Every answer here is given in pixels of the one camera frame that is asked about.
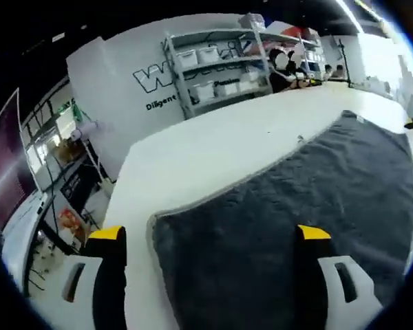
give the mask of person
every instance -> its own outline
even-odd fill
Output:
[[[297,67],[298,56],[294,56],[294,51],[290,51],[287,55],[280,49],[274,48],[269,52],[269,60],[271,64],[271,74],[269,81],[274,93],[286,91],[295,88],[304,88],[308,85],[305,80],[298,79],[297,74],[302,74],[307,77],[307,73]]]
[[[337,65],[337,69],[334,71],[331,78],[338,78],[338,79],[345,78],[343,65],[341,65],[341,64]]]
[[[323,80],[327,81],[332,76],[332,73],[333,73],[332,65],[330,65],[330,64],[324,65],[324,71],[325,72],[324,72],[324,75],[323,75]]]

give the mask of gray towel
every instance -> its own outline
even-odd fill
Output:
[[[264,173],[158,218],[154,246],[181,329],[290,329],[297,224],[329,232],[338,253],[358,262],[389,303],[413,230],[406,136],[344,111]]]

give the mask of shelf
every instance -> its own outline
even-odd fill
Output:
[[[245,57],[230,58],[228,60],[218,60],[217,62],[202,63],[202,64],[194,65],[192,67],[184,67],[182,68],[182,72],[186,74],[188,72],[206,69],[209,67],[218,67],[220,65],[228,65],[228,64],[241,63],[241,62],[261,61],[262,59],[263,58],[261,56],[245,56]]]
[[[269,90],[268,86],[263,86],[263,87],[258,87],[258,88],[254,88],[254,89],[249,89],[247,91],[240,91],[238,93],[234,93],[234,94],[231,94],[231,95],[220,96],[218,98],[212,98],[210,100],[198,103],[196,105],[193,105],[192,109],[193,109],[193,111],[195,111],[199,108],[203,108],[203,107],[206,107],[208,105],[214,105],[214,104],[219,103],[219,102],[224,102],[224,101],[227,101],[227,100],[231,100],[233,98],[238,98],[239,96],[244,96],[244,95],[259,93],[259,92],[265,92],[266,93],[268,90]]]
[[[295,38],[294,36],[286,36],[285,34],[272,34],[260,32],[260,38],[262,41],[277,41],[277,42],[294,42],[299,43],[300,39]],[[318,45],[314,41],[303,40],[303,44],[309,47],[317,47]]]
[[[170,38],[173,41],[174,48],[176,49],[198,43],[238,39],[240,37],[250,35],[254,36],[254,31],[252,29],[214,29],[170,36]]]

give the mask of plastic box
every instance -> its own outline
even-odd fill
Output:
[[[226,85],[219,85],[216,87],[216,89],[218,91],[218,95],[220,96],[231,95],[231,94],[237,93],[238,91],[236,82],[233,82],[231,84],[226,84]]]
[[[194,65],[198,64],[198,58],[195,55],[195,49],[179,53],[178,58],[182,67],[193,67]]]
[[[251,81],[251,86],[252,86],[252,89],[257,89],[260,87],[260,82],[258,80]]]
[[[245,29],[255,28],[260,32],[266,30],[264,18],[261,14],[252,14],[249,12],[248,14],[244,15],[242,18],[239,19],[239,23],[242,26],[242,28]]]
[[[220,60],[218,48],[205,47],[197,50],[199,63],[214,63]]]
[[[248,91],[254,88],[254,83],[252,81],[239,81],[239,91]]]
[[[202,84],[196,84],[193,86],[194,94],[200,102],[214,98],[213,85],[214,82],[209,81],[204,82]]]
[[[260,74],[256,71],[246,72],[240,76],[240,81],[256,81],[260,77]]]

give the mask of desk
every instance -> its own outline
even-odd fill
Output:
[[[1,256],[21,292],[25,286],[25,271],[30,245],[41,218],[38,210],[49,204],[47,200],[47,194],[39,191],[33,192],[19,206],[3,230],[5,242]]]
[[[105,227],[127,231],[127,327],[178,329],[151,242],[157,212],[195,203],[267,167],[329,127],[343,110],[394,133],[413,131],[396,102],[342,82],[232,104],[135,143],[125,159]]]

